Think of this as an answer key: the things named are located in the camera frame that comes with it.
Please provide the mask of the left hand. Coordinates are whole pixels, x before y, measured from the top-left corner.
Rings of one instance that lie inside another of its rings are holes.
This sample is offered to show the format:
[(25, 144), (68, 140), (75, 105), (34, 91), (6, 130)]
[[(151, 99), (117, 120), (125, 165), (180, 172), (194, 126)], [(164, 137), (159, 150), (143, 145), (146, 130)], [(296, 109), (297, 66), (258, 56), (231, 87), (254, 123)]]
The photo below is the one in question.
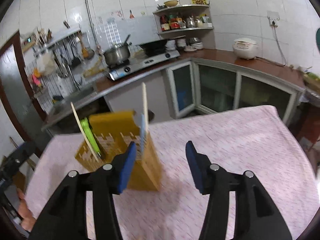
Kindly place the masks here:
[(20, 201), (18, 206), (18, 214), (22, 217), (21, 227), (25, 231), (31, 232), (36, 222), (36, 219), (33, 217), (32, 212), (29, 210), (27, 206), (24, 193), (19, 188), (17, 188), (17, 195)]

